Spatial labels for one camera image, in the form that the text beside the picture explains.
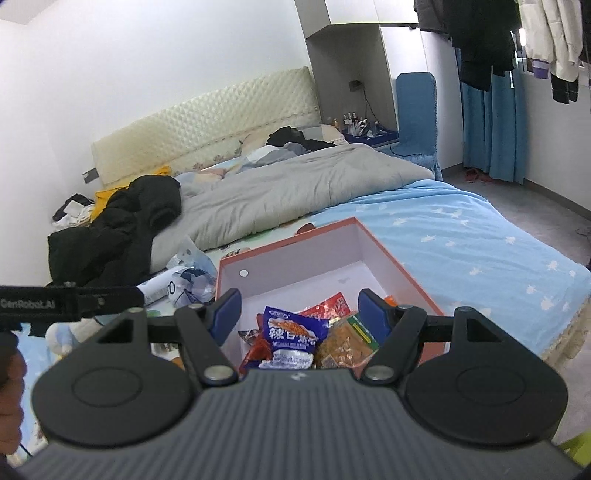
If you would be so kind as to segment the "person left hand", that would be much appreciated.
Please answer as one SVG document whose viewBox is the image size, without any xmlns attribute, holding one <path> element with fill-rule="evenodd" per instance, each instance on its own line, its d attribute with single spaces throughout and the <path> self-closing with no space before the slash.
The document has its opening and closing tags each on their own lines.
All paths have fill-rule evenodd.
<svg viewBox="0 0 591 480">
<path fill-rule="evenodd" d="M 25 390 L 26 362 L 19 350 L 11 356 L 7 381 L 1 387 L 0 401 L 0 451 L 2 455 L 14 454 L 22 440 L 21 425 L 24 418 L 21 399 Z"/>
</svg>

